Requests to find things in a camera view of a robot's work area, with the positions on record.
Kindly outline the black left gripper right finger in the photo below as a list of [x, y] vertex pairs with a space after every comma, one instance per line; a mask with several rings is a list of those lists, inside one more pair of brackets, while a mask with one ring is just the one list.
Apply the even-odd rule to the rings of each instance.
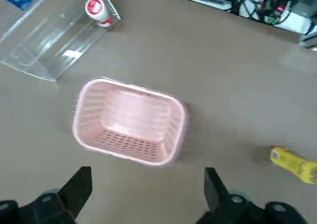
[[204, 170], [204, 195], [209, 210], [199, 224], [306, 224], [292, 206], [268, 202], [261, 208], [239, 194], [230, 194], [215, 168]]

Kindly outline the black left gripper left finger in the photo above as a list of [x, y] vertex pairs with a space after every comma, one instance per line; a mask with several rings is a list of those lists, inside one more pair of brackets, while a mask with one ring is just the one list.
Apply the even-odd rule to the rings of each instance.
[[91, 193], [91, 167], [80, 167], [61, 189], [48, 190], [25, 206], [19, 206], [15, 200], [1, 200], [0, 222], [75, 224]]

